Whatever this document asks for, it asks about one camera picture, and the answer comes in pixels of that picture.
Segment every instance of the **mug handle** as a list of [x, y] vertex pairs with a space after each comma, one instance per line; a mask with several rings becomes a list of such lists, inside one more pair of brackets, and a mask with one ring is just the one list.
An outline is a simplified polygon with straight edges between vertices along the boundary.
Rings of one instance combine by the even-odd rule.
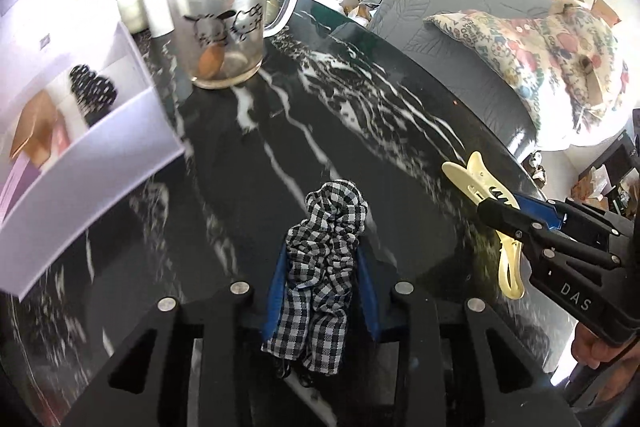
[[284, 0], [284, 5], [280, 8], [280, 12], [276, 19], [264, 27], [263, 36], [273, 37], [277, 32], [284, 28], [285, 24], [289, 22], [289, 18], [293, 13], [293, 9], [296, 7], [298, 0]]

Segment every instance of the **white box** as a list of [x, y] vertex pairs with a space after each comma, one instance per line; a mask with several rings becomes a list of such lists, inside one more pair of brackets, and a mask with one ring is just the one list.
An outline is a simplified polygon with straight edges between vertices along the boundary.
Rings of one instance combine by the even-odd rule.
[[[47, 88], [63, 107], [68, 72], [88, 64], [110, 77], [118, 96], [97, 124], [70, 130], [69, 149], [0, 225], [0, 288], [20, 299], [95, 219], [184, 151], [121, 22], [98, 16], [99, 23], [92, 25], [87, 5], [69, 22], [54, 14], [29, 24], [22, 2], [0, 19], [0, 184], [17, 118], [39, 90]], [[43, 32], [49, 44], [40, 48]]]

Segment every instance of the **checkered cloth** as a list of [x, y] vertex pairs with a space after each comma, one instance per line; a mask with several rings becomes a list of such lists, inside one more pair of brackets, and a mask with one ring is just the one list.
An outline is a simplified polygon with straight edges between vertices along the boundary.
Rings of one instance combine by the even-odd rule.
[[289, 229], [287, 288], [275, 334], [262, 350], [335, 375], [342, 357], [351, 301], [353, 253], [369, 209], [346, 180], [306, 196], [309, 218]]

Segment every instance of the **gray sofa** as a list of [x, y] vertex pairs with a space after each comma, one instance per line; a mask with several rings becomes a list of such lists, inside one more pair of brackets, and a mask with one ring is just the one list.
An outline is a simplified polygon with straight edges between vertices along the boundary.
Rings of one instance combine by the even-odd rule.
[[423, 19], [477, 9], [504, 18], [545, 16], [553, 0], [383, 0], [369, 29], [429, 71], [522, 161], [535, 147], [536, 130], [518, 95], [472, 50]]

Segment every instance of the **hand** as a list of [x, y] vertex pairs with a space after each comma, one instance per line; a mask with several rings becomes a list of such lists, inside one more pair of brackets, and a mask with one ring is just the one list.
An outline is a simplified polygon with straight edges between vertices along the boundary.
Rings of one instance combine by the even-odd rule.
[[[571, 354], [579, 363], [597, 369], [601, 362], [610, 362], [630, 343], [622, 347], [611, 347], [596, 335], [591, 333], [583, 324], [575, 327], [575, 338], [571, 345]], [[596, 402], [610, 400], [622, 393], [631, 382], [640, 367], [640, 343], [637, 343], [624, 357], [623, 362], [613, 372], [609, 381], [600, 390]]]

